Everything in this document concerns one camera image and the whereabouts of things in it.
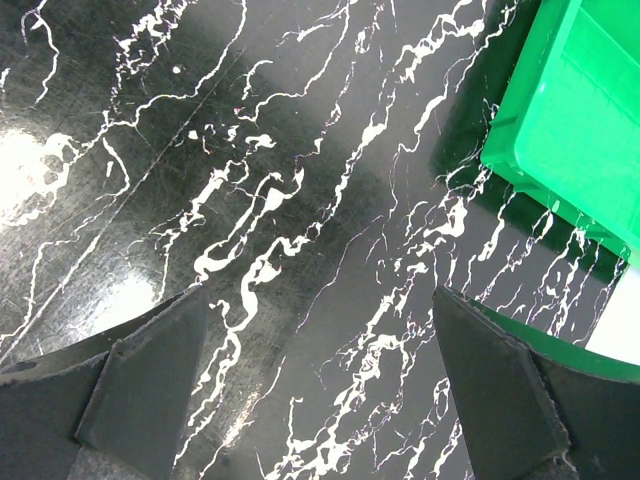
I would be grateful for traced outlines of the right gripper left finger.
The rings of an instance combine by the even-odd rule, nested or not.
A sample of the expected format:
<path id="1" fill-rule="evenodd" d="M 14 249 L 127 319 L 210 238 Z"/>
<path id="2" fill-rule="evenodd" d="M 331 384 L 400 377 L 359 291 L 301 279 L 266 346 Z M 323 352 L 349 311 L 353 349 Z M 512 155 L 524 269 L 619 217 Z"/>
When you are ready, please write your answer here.
<path id="1" fill-rule="evenodd" d="M 202 287 L 1 371 L 1 476 L 65 479 L 92 448 L 167 479 L 207 331 Z"/>

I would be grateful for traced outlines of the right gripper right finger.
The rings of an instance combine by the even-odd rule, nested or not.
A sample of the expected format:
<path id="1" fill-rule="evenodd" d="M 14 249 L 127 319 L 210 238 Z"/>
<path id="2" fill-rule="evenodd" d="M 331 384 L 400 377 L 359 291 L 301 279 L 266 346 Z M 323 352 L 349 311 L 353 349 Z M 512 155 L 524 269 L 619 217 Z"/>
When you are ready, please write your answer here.
<path id="1" fill-rule="evenodd" d="M 476 478 L 638 478 L 638 366 L 447 286 L 434 291 L 433 315 Z"/>

